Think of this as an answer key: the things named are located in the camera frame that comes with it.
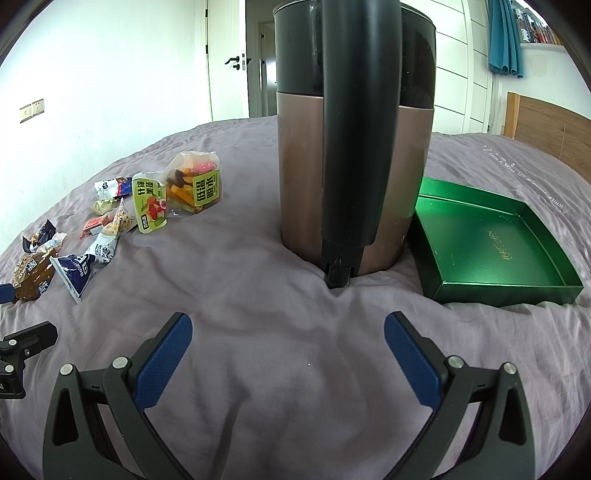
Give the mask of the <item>brown nutrition snack packet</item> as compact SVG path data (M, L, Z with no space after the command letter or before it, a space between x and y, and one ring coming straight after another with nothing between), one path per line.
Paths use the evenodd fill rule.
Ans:
M50 259L55 256L55 249L51 248L45 252L25 254L21 258L12 277L17 300L37 300L48 289L55 274Z

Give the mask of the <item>dark blue butter cookies packet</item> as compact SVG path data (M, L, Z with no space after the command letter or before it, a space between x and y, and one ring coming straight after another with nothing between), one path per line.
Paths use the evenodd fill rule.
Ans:
M56 227L49 219L47 219L40 229L29 238L25 236L21 237L22 249L25 253L32 254L38 247L51 240L55 234Z

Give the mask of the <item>olive green pastry packet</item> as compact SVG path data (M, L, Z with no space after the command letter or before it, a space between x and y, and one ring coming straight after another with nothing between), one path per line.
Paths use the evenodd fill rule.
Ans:
M116 209L119 205L119 200L116 198L104 199L104 200L96 200L92 205L91 209L97 216L103 216L114 209Z

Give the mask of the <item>white blue peanut snack packet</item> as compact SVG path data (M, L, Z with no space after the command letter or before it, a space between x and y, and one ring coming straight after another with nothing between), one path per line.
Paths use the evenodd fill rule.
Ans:
M127 208L126 203L122 201L115 210L113 218L102 228L101 234L111 237L119 237L120 235L131 231L136 226L136 217Z

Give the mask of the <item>white blue red wafer packet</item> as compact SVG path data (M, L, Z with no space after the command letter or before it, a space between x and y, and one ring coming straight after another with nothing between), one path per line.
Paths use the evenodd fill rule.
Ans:
M117 177L94 183L98 200L111 200L126 197L132 193L132 178Z

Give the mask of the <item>clear bag of colourful snacks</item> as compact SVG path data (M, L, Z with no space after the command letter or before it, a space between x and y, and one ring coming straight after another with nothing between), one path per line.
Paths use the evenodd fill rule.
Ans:
M193 215L222 199L221 164L214 152L182 151L165 171L167 215Z

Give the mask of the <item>pink white cartoon snack packet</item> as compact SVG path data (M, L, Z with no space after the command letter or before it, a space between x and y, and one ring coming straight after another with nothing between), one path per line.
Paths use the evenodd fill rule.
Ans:
M67 234L64 232L56 232L50 240L40 245L37 248L37 251L43 253L54 251L55 253L58 253L63 245L63 241L65 240L66 236Z

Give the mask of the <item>dark blue white snack packet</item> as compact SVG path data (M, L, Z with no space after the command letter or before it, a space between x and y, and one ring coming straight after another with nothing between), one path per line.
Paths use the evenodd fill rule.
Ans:
M56 274L77 304L81 302L82 294L92 276L113 260L117 244L117 235L99 233L83 254L69 254L50 259Z

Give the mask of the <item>small red candy packet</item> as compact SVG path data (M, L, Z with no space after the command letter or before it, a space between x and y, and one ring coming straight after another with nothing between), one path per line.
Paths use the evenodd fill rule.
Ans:
M88 236L99 234L102 229L113 220L113 215L104 214L88 220L82 228L80 238L83 239Z

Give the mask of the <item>green snack packet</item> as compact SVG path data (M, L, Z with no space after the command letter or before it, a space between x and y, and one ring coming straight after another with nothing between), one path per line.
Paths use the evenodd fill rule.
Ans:
M132 203L139 232L152 233L167 224L166 189L158 172L132 177Z

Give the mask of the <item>purple bed sheet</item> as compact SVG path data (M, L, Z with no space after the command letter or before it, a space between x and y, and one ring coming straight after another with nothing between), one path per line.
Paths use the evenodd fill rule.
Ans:
M536 470L561 453L590 402L590 295L572 305L497 309L426 298L415 262L331 290L280 240L273 117L215 122L161 139L98 174L161 170L179 152L214 152L222 198L150 233L124 234L80 301L59 279L1 310L11 333L50 321L56 344L28 361L26 395L1 405L1 431L32 475L60 367L107 366L177 311L193 338L149 418L196 479L381 479L428 418L384 338L403 312L470 365L515 363L536 443Z

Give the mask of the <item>wooden headboard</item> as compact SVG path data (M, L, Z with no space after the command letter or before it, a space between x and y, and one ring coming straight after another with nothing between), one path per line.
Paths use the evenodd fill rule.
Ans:
M590 182L588 118L552 103L508 92L503 135L556 157Z

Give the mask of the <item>black and bronze electric kettle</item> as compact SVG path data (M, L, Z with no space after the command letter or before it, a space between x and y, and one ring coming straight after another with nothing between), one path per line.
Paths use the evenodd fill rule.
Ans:
M398 1L287 1L273 20L281 241L346 287L392 267L411 226L436 28Z

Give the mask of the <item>teal curtain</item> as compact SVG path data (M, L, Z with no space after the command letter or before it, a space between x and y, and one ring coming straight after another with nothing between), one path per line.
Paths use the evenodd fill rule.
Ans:
M509 0L490 0L489 8L489 69L502 76L522 78L523 58L521 38Z

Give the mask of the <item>row of books on shelf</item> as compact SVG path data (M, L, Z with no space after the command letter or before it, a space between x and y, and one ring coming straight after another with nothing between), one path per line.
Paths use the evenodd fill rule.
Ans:
M558 35L528 4L516 0L510 3L522 43L563 45Z

